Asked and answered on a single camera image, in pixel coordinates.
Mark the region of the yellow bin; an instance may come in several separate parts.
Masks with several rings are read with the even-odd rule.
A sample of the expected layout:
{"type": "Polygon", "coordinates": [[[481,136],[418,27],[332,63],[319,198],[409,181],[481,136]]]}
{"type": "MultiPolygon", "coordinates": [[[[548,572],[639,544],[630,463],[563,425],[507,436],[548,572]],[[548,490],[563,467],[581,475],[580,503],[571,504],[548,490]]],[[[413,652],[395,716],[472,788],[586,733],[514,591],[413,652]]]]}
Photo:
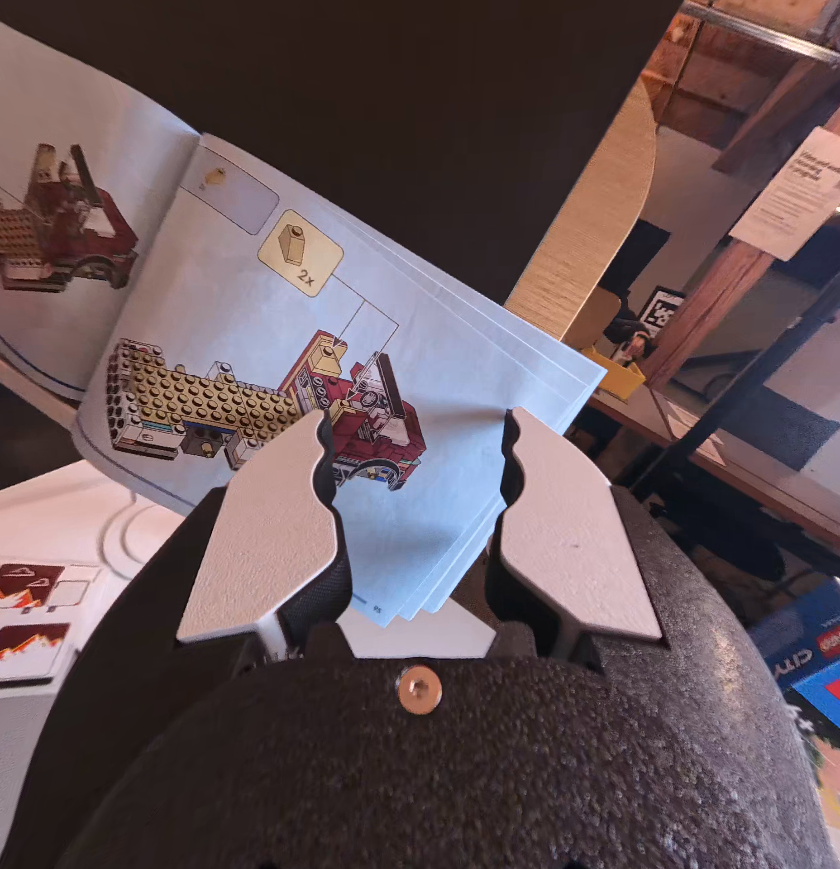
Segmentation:
{"type": "Polygon", "coordinates": [[[606,370],[607,373],[599,385],[600,390],[621,401],[627,401],[640,386],[645,384],[643,371],[636,362],[623,365],[601,355],[594,347],[582,349],[580,352],[591,362],[606,370]]]}

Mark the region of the white booklet stand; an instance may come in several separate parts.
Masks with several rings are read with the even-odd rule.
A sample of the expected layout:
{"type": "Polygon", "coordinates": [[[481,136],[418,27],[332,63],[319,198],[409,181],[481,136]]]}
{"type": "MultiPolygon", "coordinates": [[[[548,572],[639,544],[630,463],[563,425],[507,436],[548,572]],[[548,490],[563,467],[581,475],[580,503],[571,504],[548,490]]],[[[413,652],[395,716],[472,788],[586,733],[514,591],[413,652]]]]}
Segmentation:
{"type": "Polygon", "coordinates": [[[93,629],[184,519],[78,461],[0,491],[0,561],[85,562],[105,568],[81,647],[49,682],[0,688],[0,856],[35,746],[67,672],[93,629]]]}

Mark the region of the black and white marker tag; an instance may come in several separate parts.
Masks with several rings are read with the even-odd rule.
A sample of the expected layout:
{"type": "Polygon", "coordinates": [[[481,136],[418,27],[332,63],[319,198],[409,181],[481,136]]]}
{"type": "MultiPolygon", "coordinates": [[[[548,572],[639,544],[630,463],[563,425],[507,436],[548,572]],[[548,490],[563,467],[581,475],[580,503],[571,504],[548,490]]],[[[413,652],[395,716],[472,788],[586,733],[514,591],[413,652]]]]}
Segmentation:
{"type": "Polygon", "coordinates": [[[665,288],[663,286],[655,287],[638,316],[638,321],[642,323],[642,328],[651,338],[656,338],[666,327],[685,298],[686,294],[681,290],[665,288]]]}

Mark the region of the wooden post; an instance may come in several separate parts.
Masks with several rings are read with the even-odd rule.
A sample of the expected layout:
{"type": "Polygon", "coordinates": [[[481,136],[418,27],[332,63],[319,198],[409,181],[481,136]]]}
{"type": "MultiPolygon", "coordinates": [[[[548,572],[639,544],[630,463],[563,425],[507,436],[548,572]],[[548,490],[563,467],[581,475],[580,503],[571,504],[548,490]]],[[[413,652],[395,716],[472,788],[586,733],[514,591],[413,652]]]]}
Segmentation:
{"type": "MultiPolygon", "coordinates": [[[[840,105],[820,127],[840,136],[840,105]]],[[[662,389],[775,261],[779,260],[732,239],[661,332],[643,367],[647,387],[662,389]]]]}

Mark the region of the black desk divider panel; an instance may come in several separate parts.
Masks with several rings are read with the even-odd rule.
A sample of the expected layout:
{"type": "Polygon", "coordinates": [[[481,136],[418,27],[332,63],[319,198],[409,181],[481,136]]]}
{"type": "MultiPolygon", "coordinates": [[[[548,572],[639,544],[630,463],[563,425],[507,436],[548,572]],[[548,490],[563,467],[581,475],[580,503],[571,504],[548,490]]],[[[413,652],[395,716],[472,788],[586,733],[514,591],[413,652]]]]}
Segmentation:
{"type": "Polygon", "coordinates": [[[0,2],[561,337],[556,219],[681,2],[0,2]]]}

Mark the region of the blue toy set box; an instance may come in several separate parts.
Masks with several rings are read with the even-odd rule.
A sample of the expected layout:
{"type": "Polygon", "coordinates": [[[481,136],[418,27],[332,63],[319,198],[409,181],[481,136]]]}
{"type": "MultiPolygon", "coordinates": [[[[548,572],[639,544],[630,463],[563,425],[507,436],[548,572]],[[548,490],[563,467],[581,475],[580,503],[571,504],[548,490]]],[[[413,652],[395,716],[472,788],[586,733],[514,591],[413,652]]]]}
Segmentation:
{"type": "Polygon", "coordinates": [[[797,597],[749,635],[788,703],[815,714],[816,734],[840,742],[840,579],[797,597]]]}

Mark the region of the sticker sheet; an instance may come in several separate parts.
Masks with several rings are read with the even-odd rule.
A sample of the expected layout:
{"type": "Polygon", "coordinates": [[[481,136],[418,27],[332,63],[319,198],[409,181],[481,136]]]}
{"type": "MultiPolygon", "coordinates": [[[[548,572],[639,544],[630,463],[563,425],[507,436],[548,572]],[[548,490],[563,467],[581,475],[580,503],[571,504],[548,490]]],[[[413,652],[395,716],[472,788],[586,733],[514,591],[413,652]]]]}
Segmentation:
{"type": "Polygon", "coordinates": [[[105,575],[93,563],[0,561],[0,688],[58,674],[86,639],[105,575]]]}

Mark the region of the background table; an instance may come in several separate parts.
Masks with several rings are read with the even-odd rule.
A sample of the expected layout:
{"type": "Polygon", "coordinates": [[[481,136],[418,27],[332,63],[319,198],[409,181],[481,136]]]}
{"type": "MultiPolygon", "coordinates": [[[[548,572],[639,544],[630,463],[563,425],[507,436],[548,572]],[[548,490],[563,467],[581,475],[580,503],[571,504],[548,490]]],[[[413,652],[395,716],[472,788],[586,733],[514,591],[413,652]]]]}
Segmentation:
{"type": "MultiPolygon", "coordinates": [[[[627,401],[598,389],[585,409],[616,424],[616,434],[598,462],[610,478],[623,480],[634,478],[641,465],[697,421],[695,408],[687,408],[682,397],[645,386],[627,401]]],[[[725,431],[712,435],[690,462],[840,554],[840,495],[811,475],[788,468],[725,431]]]]}

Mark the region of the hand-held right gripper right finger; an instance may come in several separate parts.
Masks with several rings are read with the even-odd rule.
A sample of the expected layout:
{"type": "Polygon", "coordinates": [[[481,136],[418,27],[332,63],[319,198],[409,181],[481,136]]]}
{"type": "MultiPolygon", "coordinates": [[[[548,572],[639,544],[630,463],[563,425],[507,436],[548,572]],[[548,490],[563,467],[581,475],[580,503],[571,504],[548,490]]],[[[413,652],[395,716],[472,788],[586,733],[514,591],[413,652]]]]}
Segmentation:
{"type": "Polygon", "coordinates": [[[536,644],[584,635],[658,643],[663,631],[607,477],[524,407],[507,411],[487,603],[536,644]]]}

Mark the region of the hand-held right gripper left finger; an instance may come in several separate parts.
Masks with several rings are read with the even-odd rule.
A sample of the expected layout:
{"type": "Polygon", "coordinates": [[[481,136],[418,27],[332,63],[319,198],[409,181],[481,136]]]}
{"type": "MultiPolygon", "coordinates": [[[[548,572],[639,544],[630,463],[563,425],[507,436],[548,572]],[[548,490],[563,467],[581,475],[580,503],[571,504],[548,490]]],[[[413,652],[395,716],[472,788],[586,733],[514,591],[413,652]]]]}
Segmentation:
{"type": "Polygon", "coordinates": [[[329,417],[314,410],[234,473],[178,640],[251,633],[264,646],[305,646],[345,611],[352,578],[333,454],[329,417]]]}

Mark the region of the building instruction booklet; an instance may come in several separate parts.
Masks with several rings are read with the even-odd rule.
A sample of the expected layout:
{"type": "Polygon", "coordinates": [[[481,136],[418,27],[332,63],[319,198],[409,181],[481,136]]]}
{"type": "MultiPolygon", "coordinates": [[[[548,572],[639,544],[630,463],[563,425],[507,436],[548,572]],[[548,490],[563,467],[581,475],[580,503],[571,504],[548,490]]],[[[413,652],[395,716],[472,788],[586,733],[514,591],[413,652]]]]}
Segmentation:
{"type": "Polygon", "coordinates": [[[505,412],[562,434],[598,365],[299,181],[0,22],[0,350],[81,456],[188,514],[311,411],[352,605],[436,611],[493,533],[505,412]]]}

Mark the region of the black table mat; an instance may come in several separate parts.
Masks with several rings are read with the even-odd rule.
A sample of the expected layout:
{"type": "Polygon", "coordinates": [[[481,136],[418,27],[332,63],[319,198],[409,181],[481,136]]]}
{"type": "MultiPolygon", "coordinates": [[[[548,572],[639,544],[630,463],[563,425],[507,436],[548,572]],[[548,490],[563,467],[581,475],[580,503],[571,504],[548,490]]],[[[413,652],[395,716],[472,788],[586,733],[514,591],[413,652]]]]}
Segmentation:
{"type": "Polygon", "coordinates": [[[840,430],[840,422],[763,387],[726,417],[720,430],[800,472],[840,430]]]}

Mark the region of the white paper notice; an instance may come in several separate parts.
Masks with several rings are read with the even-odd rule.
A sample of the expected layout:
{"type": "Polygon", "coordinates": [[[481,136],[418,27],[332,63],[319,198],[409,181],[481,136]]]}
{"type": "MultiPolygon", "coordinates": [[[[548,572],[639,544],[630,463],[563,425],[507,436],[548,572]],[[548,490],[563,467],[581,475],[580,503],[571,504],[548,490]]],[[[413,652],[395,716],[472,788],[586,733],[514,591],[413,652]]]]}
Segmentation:
{"type": "Polygon", "coordinates": [[[786,262],[839,206],[840,136],[817,127],[730,229],[730,237],[786,262]]]}

